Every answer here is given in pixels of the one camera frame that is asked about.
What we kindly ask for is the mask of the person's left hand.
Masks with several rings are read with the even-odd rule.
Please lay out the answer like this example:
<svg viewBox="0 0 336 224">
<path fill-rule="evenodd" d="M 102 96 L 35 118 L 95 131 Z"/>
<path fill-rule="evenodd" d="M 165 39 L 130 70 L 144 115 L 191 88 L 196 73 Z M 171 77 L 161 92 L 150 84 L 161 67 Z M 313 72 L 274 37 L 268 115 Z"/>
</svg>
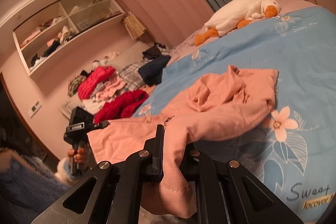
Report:
<svg viewBox="0 0 336 224">
<path fill-rule="evenodd" d="M 74 159 L 76 163 L 88 165 L 89 164 L 89 148 L 82 147 L 78 150 L 69 149 L 67 151 L 67 161 L 71 164 L 71 160 Z"/>
</svg>

